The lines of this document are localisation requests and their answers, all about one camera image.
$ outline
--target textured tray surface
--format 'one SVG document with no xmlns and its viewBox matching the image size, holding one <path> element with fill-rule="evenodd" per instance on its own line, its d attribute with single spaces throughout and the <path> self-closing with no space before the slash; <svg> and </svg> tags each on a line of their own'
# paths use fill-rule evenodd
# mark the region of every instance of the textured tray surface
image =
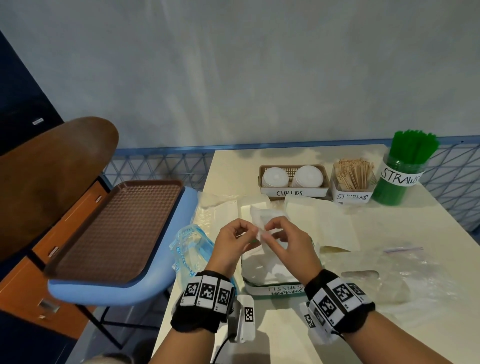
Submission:
<svg viewBox="0 0 480 364">
<path fill-rule="evenodd" d="M 127 283 L 137 277 L 182 189 L 180 181 L 116 186 L 47 265 L 49 278 Z"/>
</svg>

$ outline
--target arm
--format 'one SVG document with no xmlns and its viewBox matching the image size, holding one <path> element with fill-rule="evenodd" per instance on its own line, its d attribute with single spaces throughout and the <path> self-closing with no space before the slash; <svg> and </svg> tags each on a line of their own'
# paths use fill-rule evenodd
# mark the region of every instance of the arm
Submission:
<svg viewBox="0 0 480 364">
<path fill-rule="evenodd" d="M 259 245 L 257 241 L 253 243 L 257 232 L 256 226 L 239 218 L 225 225 L 218 233 L 205 270 L 232 277 L 241 255 Z M 215 335 L 204 328 L 192 332 L 171 328 L 150 364 L 208 364 L 214 344 Z"/>
<path fill-rule="evenodd" d="M 283 229 L 262 238 L 282 263 L 306 286 L 323 269 L 313 248 L 312 239 L 284 216 L 274 218 L 265 230 Z M 288 242 L 284 249 L 276 239 Z M 448 364 L 434 352 L 378 312 L 370 312 L 363 326 L 354 333 L 343 334 L 358 358 L 365 364 Z"/>
</svg>

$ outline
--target forearm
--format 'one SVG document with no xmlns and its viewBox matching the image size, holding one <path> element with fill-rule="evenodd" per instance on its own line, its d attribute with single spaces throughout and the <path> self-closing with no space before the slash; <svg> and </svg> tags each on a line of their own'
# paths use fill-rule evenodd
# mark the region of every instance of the forearm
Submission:
<svg viewBox="0 0 480 364">
<path fill-rule="evenodd" d="M 376 311 L 360 330 L 343 336 L 364 364 L 451 364 Z"/>
<path fill-rule="evenodd" d="M 170 329 L 150 364 L 208 364 L 214 344 L 215 335 L 203 328 L 192 332 Z"/>
</svg>

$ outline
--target person's left hand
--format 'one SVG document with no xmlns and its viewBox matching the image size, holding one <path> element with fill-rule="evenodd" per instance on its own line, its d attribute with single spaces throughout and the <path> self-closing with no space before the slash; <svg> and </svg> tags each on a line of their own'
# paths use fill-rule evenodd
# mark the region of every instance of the person's left hand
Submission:
<svg viewBox="0 0 480 364">
<path fill-rule="evenodd" d="M 222 227 L 205 270 L 231 278 L 241 255 L 260 245 L 255 238 L 257 233 L 258 227 L 240 218 Z"/>
</svg>

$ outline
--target green straw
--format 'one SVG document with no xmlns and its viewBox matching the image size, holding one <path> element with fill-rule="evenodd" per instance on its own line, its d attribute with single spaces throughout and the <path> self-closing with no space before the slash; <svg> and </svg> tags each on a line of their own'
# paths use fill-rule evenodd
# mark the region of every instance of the green straw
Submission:
<svg viewBox="0 0 480 364">
<path fill-rule="evenodd" d="M 420 173 L 424 164 L 438 148 L 437 137 L 421 130 L 396 132 L 390 153 L 384 161 L 387 166 L 402 173 Z M 397 186 L 380 178 L 373 191 L 372 199 L 389 206 L 397 206 L 402 202 L 408 187 Z"/>
</svg>

